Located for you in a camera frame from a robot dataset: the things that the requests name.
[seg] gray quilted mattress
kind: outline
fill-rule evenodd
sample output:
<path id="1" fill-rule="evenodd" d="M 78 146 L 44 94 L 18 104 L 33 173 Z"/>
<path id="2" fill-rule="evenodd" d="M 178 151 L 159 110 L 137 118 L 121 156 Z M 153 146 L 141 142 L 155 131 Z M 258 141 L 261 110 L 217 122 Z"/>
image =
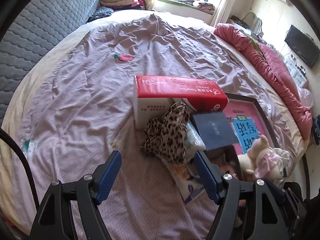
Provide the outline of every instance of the gray quilted mattress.
<path id="1" fill-rule="evenodd" d="M 99 0 L 31 0 L 0 42 L 0 125 L 11 97 L 35 64 L 85 24 Z"/>

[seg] television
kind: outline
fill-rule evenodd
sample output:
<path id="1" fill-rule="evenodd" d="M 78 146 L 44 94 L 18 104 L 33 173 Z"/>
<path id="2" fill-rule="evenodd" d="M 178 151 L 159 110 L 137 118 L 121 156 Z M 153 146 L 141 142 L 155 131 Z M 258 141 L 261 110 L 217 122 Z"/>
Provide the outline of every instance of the television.
<path id="1" fill-rule="evenodd" d="M 284 40 L 309 66 L 313 67 L 317 62 L 320 50 L 314 42 L 296 27 L 291 25 L 290 30 Z"/>

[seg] white cabinet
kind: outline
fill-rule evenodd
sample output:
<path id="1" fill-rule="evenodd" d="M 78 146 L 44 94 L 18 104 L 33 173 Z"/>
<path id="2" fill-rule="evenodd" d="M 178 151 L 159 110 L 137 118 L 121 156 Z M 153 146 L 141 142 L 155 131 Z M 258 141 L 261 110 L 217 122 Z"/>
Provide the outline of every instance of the white cabinet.
<path id="1" fill-rule="evenodd" d="M 304 75 L 297 69 L 295 65 L 295 61 L 291 57 L 287 57 L 284 61 L 285 65 L 287 66 L 290 75 L 293 78 L 293 81 L 297 84 L 297 86 L 303 88 L 307 85 L 307 79 Z"/>

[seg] red tissue package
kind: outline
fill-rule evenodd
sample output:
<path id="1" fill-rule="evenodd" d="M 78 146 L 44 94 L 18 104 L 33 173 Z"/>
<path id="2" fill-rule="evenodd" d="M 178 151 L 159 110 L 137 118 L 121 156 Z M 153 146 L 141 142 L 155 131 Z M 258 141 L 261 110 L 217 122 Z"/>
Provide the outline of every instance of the red tissue package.
<path id="1" fill-rule="evenodd" d="M 133 110 L 136 129 L 143 130 L 149 119 L 161 117 L 175 102 L 182 101 L 194 111 L 222 111 L 228 98 L 211 80 L 135 76 Z"/>

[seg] leopard print cloth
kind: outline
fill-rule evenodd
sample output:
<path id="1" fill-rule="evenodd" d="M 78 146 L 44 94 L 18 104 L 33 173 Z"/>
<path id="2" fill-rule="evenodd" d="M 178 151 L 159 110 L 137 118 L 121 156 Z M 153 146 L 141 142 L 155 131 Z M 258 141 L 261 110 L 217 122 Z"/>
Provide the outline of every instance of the leopard print cloth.
<path id="1" fill-rule="evenodd" d="M 140 149 L 149 156 L 159 156 L 171 164 L 186 162 L 184 146 L 190 113 L 182 102 L 173 104 L 161 119 L 150 119 L 144 132 L 147 136 Z"/>

